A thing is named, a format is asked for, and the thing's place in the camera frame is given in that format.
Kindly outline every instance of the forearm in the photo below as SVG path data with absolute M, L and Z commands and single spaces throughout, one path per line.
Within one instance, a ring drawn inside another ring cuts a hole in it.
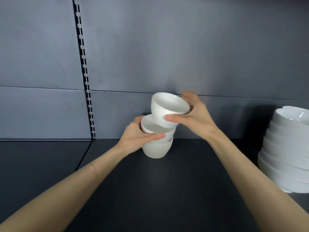
M 124 156 L 121 148 L 110 149 L 26 204 L 0 231 L 63 231 Z
M 262 231 L 308 231 L 309 215 L 220 130 L 205 140 L 214 149 Z

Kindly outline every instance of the hand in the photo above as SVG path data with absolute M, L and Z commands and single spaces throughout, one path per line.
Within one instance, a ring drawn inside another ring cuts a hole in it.
M 182 95 L 182 99 L 191 104 L 191 112 L 187 115 L 166 115 L 165 120 L 183 124 L 203 139 L 207 139 L 214 131 L 219 130 L 205 104 L 195 93 L 183 91 Z
M 145 134 L 140 129 L 140 122 L 144 116 L 138 116 L 126 127 L 121 139 L 116 146 L 120 147 L 125 155 L 137 151 L 147 142 L 165 137 L 164 133 Z

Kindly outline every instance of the left hand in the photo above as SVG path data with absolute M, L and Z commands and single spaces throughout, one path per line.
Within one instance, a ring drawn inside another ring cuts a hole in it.
M 121 139 L 116 145 L 124 151 L 126 156 L 137 151 L 147 142 L 159 140 L 165 137 L 164 133 L 143 133 L 140 129 L 140 122 L 143 117 L 144 116 L 136 117 L 134 121 L 126 127 Z

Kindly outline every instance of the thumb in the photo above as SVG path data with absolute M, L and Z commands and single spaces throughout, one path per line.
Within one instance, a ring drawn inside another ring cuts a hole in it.
M 187 117 L 186 115 L 170 114 L 170 115 L 166 115 L 164 119 L 166 121 L 180 123 L 184 125 L 186 123 L 186 117 Z
M 165 137 L 164 133 L 154 133 L 154 134 L 148 134 L 146 139 L 147 139 L 147 142 L 150 142 L 150 141 L 162 139 L 164 137 Z

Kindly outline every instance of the white ceramic bowl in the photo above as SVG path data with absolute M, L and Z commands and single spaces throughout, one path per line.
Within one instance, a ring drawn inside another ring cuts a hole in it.
M 276 125 L 272 121 L 270 122 L 269 130 L 274 134 L 284 136 L 285 138 L 288 138 L 292 141 L 309 146 L 309 135 L 291 130 L 288 127 Z
M 146 134 L 164 133 L 165 134 L 164 138 L 150 142 L 153 144 L 164 144 L 164 143 L 168 143 L 172 139 L 175 133 L 176 127 L 175 128 L 164 128 L 160 125 L 157 125 L 155 121 L 152 119 L 152 114 L 150 114 L 141 119 L 141 130 Z
M 190 105 L 181 97 L 170 93 L 155 93 L 151 99 L 151 113 L 153 120 L 164 128 L 175 128 L 178 123 L 164 120 L 168 114 L 186 114 Z
M 263 150 L 283 163 L 292 165 L 296 168 L 309 170 L 309 158 L 298 155 L 291 150 L 280 147 L 269 141 L 266 137 L 263 139 Z
M 309 184 L 309 171 L 285 164 L 265 152 L 263 149 L 261 150 L 261 157 L 267 164 L 272 166 L 274 169 L 288 175 L 293 179 Z
M 279 145 L 282 148 L 287 148 L 291 150 L 292 152 L 295 152 L 301 156 L 305 156 L 309 158 L 309 146 L 298 143 L 294 141 L 293 139 L 289 139 L 288 137 L 285 137 L 279 134 L 274 134 L 269 129 L 267 129 L 265 137 L 269 141 L 273 142 L 274 144 Z
M 173 137 L 168 143 L 164 144 L 152 144 L 146 143 L 142 149 L 146 156 L 154 159 L 162 158 L 166 155 L 173 143 Z
M 272 117 L 273 123 L 309 135 L 309 112 L 279 108 Z
M 261 153 L 257 157 L 257 164 L 260 170 L 283 191 L 309 193 L 309 184 L 300 182 L 274 169 L 261 158 Z
M 304 111 L 304 112 L 309 112 L 309 110 L 300 108 L 300 107 L 292 107 L 292 106 L 283 106 L 283 109 L 290 109 L 290 110 L 299 110 L 299 111 Z

